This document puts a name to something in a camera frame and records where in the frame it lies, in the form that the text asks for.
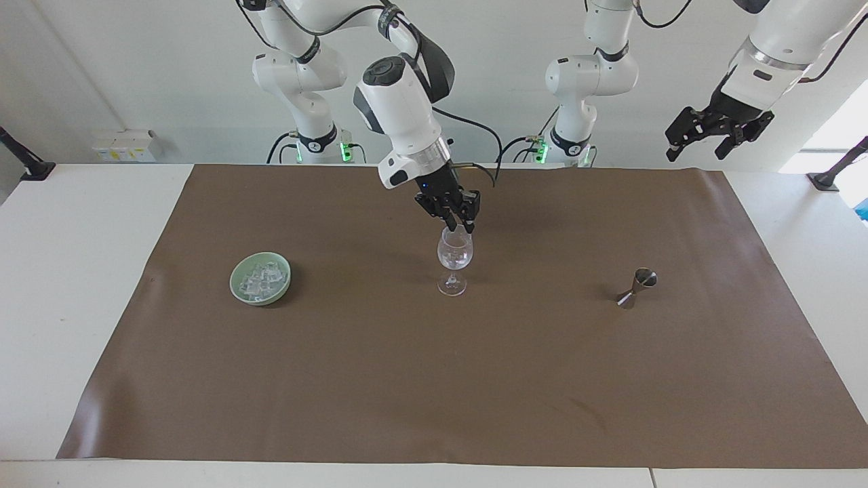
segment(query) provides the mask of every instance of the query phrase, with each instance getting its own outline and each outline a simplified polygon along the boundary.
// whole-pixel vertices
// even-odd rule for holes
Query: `table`
[[[23,183],[0,207],[0,458],[52,459],[81,391],[133,293],[192,166],[62,165],[46,182]],[[800,175],[727,174],[781,274],[859,410],[868,418],[868,232],[836,195],[784,190]],[[868,471],[657,471],[656,484],[689,486],[868,484]],[[2,463],[0,481],[47,479],[106,485],[172,479],[213,485],[388,485],[399,480],[476,480],[474,485],[651,486],[647,469],[479,466],[323,466],[135,461]]]

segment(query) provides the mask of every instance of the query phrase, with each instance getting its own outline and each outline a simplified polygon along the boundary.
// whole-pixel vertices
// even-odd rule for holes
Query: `metal jigger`
[[[657,284],[657,273],[646,267],[640,267],[636,270],[636,275],[633,278],[633,287],[628,291],[621,293],[615,299],[618,307],[629,310],[636,305],[636,295],[647,290]]]

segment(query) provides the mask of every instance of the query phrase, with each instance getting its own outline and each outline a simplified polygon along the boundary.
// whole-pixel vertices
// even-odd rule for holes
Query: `green bowl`
[[[281,287],[277,293],[265,300],[252,301],[245,298],[245,295],[241,294],[241,291],[239,290],[241,283],[244,281],[244,277],[250,274],[256,265],[260,264],[265,266],[267,263],[272,261],[276,262],[280,267],[280,270],[286,273],[286,283],[284,283],[283,287]],[[232,271],[232,275],[229,276],[229,289],[232,291],[232,295],[238,300],[241,300],[248,305],[253,305],[254,307],[263,307],[280,300],[280,298],[286,293],[286,290],[289,289],[289,282],[292,280],[292,277],[292,269],[289,267],[289,261],[287,261],[286,258],[277,253],[257,253],[246,257],[242,262],[238,263],[238,266],[236,266]]]

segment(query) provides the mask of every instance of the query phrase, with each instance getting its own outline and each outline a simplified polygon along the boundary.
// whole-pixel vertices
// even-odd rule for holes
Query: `cable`
[[[278,161],[280,162],[280,164],[283,164],[283,150],[286,149],[286,148],[298,149],[299,146],[297,146],[297,145],[295,145],[295,144],[287,144],[286,146],[280,148],[280,151],[279,151],[278,154],[277,154],[277,155],[278,155],[278,158],[277,158],[277,159],[278,159]]]
[[[561,106],[560,106],[560,105],[558,105],[557,107],[555,107],[555,111],[553,111],[553,112],[551,113],[551,115],[549,115],[549,119],[548,119],[548,120],[543,124],[542,129],[540,129],[540,131],[539,131],[538,133],[536,133],[536,136],[537,136],[537,137],[541,137],[541,136],[543,135],[543,132],[545,132],[545,129],[549,126],[549,124],[551,123],[551,121],[555,118],[555,115],[557,115],[558,110],[560,110],[560,109],[561,109]],[[528,149],[533,149],[535,145],[536,145],[536,142],[532,142],[532,143],[528,146]],[[524,158],[522,158],[522,162],[527,162],[527,160],[528,160],[528,153],[525,153],[525,154],[524,154]]]
[[[494,188],[497,186],[497,178],[494,175],[492,175],[491,172],[485,166],[483,166],[481,164],[476,164],[474,162],[456,162],[456,163],[452,163],[452,167],[453,168],[482,169],[482,171],[484,171],[485,174],[487,174],[489,179],[491,180],[491,187]]]
[[[266,39],[262,36],[262,34],[260,34],[259,29],[256,29],[256,24],[254,24],[253,21],[250,20],[250,16],[247,14],[247,10],[245,10],[244,6],[241,5],[241,0],[235,0],[235,4],[238,5],[239,10],[241,10],[241,13],[244,14],[244,18],[247,19],[247,23],[250,24],[250,27],[253,28],[253,32],[256,33],[256,36],[259,37],[259,39],[262,41],[262,43],[271,49],[277,49],[276,47],[271,45],[268,41],[266,41]]]
[[[289,137],[290,134],[291,134],[291,132],[287,132],[286,134],[283,134],[283,135],[281,135],[280,137],[278,137],[278,138],[277,138],[277,141],[274,141],[274,145],[272,146],[272,150],[268,152],[268,159],[266,159],[266,164],[271,164],[271,160],[272,160],[272,158],[274,157],[274,151],[277,150],[277,147],[280,145],[280,143],[281,143],[284,139],[286,139],[287,137]]]
[[[505,148],[503,148],[503,150],[500,152],[500,155],[497,157],[497,171],[495,171],[495,174],[494,174],[495,180],[500,178],[500,163],[503,161],[503,157],[506,155],[506,152],[509,151],[510,148],[512,148],[513,146],[515,146],[519,142],[526,142],[527,140],[528,140],[527,136],[516,137],[515,139],[510,141],[510,143],[507,144]]]
[[[328,34],[331,34],[335,30],[338,30],[341,27],[343,27],[346,23],[350,22],[356,16],[359,16],[360,14],[363,14],[368,10],[385,10],[384,5],[368,5],[366,7],[362,7],[361,9],[354,11],[349,16],[346,16],[344,18],[344,20],[334,24],[330,28],[328,28],[326,30],[316,31],[316,30],[310,30],[307,27],[305,27],[304,25],[302,25],[301,22],[299,22],[299,20],[293,16],[293,14],[289,13],[289,10],[287,10],[286,7],[284,7],[282,3],[277,3],[277,6],[279,9],[283,10],[283,13],[286,14],[287,17],[289,17],[289,20],[293,21],[293,23],[296,25],[296,27],[298,27],[303,32],[305,32],[306,34],[309,34],[311,36],[326,36]],[[413,38],[416,39],[416,55],[413,57],[413,61],[418,61],[419,56],[421,56],[421,54],[422,54],[422,37],[421,37],[421,33],[419,32],[419,29],[416,29],[416,27],[414,27],[413,24],[407,23],[404,19],[402,19],[400,17],[395,17],[395,18],[399,22],[401,22],[401,24],[403,24],[405,26],[405,28],[407,28],[407,30],[409,30],[410,33],[412,33]]]
[[[360,15],[360,14],[363,14],[363,13],[365,13],[365,12],[368,11],[368,10],[384,10],[384,9],[385,9],[385,6],[383,6],[383,5],[368,5],[368,6],[366,6],[366,7],[362,7],[361,9],[358,9],[358,10],[354,11],[354,12],[351,13],[350,15],[346,16],[346,17],[344,18],[344,20],[342,20],[342,21],[340,21],[340,22],[334,24],[334,25],[333,25],[332,27],[330,27],[330,28],[328,28],[328,29],[326,29],[326,30],[316,31],[316,30],[310,30],[310,29],[308,29],[307,27],[305,27],[304,25],[301,25],[301,23],[300,23],[300,22],[299,22],[299,21],[298,21],[298,20],[293,16],[293,14],[289,13],[289,10],[287,10],[286,7],[283,6],[283,3],[277,2],[277,6],[278,6],[279,9],[283,10],[283,13],[285,13],[286,16],[289,17],[289,20],[293,21],[293,23],[294,23],[294,24],[295,24],[299,29],[301,29],[301,30],[302,30],[303,32],[305,32],[306,34],[310,34],[311,36],[325,36],[325,35],[327,35],[327,34],[331,34],[331,33],[333,33],[335,30],[338,30],[338,29],[340,29],[341,27],[344,27],[344,24],[350,22],[350,21],[351,21],[353,18],[355,18],[356,16],[358,16],[358,15]]]
[[[684,6],[681,7],[681,10],[679,10],[678,14],[676,14],[674,17],[672,17],[672,20],[670,20],[667,23],[650,23],[647,20],[647,18],[645,18],[645,13],[642,12],[642,6],[641,6],[641,2],[639,0],[635,0],[636,14],[639,16],[640,19],[642,19],[642,21],[648,27],[650,27],[652,29],[665,29],[666,27],[669,27],[670,25],[675,23],[675,21],[681,17],[681,14],[683,14],[684,11],[687,10],[687,7],[689,7],[693,1],[694,0],[687,0],[687,2],[684,3]]]
[[[361,149],[362,150],[362,159],[365,160],[365,164],[368,163],[368,154],[365,152],[365,148],[363,148],[361,144],[350,144],[350,148]]]
[[[535,148],[522,149],[516,153],[516,157],[512,158],[512,162],[518,162],[518,156],[520,156],[522,154],[524,154],[525,158],[527,158],[527,155],[533,154],[535,152],[536,152]]]
[[[799,80],[799,83],[817,82],[820,80],[820,78],[825,76],[825,74],[829,72],[829,69],[832,68],[832,65],[835,64],[835,62],[838,60],[838,56],[841,56],[841,53],[844,52],[844,48],[847,47],[847,44],[850,42],[850,40],[853,39],[853,36],[856,34],[856,31],[859,30],[860,27],[862,27],[863,23],[865,23],[865,19],[868,19],[868,14],[865,14],[864,16],[862,16],[862,18],[859,20],[859,22],[856,23],[856,26],[853,27],[853,30],[850,31],[850,35],[847,36],[847,38],[844,40],[844,42],[841,43],[840,47],[838,47],[838,51],[835,52],[835,56],[832,56],[832,59],[829,61],[829,64],[827,64],[825,66],[825,69],[823,69],[823,72],[821,72],[819,75],[817,75],[816,78],[809,78],[809,77],[802,78],[801,80]]]
[[[489,127],[485,124],[482,124],[479,122],[474,122],[470,119],[465,119],[464,117],[459,117],[458,115],[450,114],[449,112],[447,112],[445,110],[438,109],[437,107],[432,107],[432,108],[434,109],[435,112],[439,113],[440,115],[449,117],[450,119],[454,119],[454,120],[457,120],[459,122],[469,123],[470,125],[472,125],[474,127],[479,127],[482,130],[487,130],[488,132],[490,132],[491,135],[493,135],[494,138],[497,140],[497,154],[498,154],[498,159],[500,159],[499,155],[501,155],[503,153],[503,141],[500,140],[500,135],[498,135],[494,129],[492,129],[491,127]]]
[[[593,167],[594,167],[594,163],[596,162],[596,157],[597,157],[597,155],[600,154],[600,149],[598,149],[596,146],[591,146],[591,147],[588,149],[588,152],[590,152],[591,149],[594,150],[594,159],[591,160],[591,163],[590,163],[590,165],[588,166],[588,168],[593,168]]]

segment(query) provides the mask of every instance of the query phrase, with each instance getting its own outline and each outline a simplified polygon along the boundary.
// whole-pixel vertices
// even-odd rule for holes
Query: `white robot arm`
[[[343,60],[319,40],[339,29],[369,27],[394,44],[401,56],[381,59],[365,72],[353,102],[368,127],[391,138],[392,152],[379,164],[387,188],[415,180],[416,201],[431,216],[455,229],[455,217],[473,232],[479,192],[465,191],[450,167],[448,145],[431,113],[431,104],[446,97],[455,79],[449,57],[392,2],[366,0],[243,0],[260,13],[267,37],[283,51],[257,57],[254,74],[260,86],[284,100],[299,125],[308,153],[323,155],[337,137],[331,111],[312,93],[342,86]]]
[[[314,92],[344,85],[344,59],[295,25],[281,6],[271,0],[245,2],[245,8],[259,14],[266,39],[279,49],[256,56],[253,79],[293,114],[302,162],[340,162],[345,159],[341,142],[349,135],[332,119],[326,99]]]
[[[705,110],[686,107],[666,131],[674,162],[684,148],[725,135],[718,159],[753,142],[774,118],[770,108],[811,68],[829,42],[868,6],[865,0],[735,0],[758,14]]]
[[[590,96],[627,93],[639,66],[629,53],[633,0],[590,0],[585,35],[597,46],[593,55],[556,59],[546,71],[546,87],[560,104],[555,127],[546,134],[546,162],[578,164],[588,146],[597,111]]]
[[[371,65],[354,102],[368,128],[391,138],[394,149],[379,164],[387,188],[414,180],[416,202],[455,230],[455,216],[473,233],[480,194],[465,191],[451,167],[449,146],[431,110],[429,89],[411,56],[386,57]]]

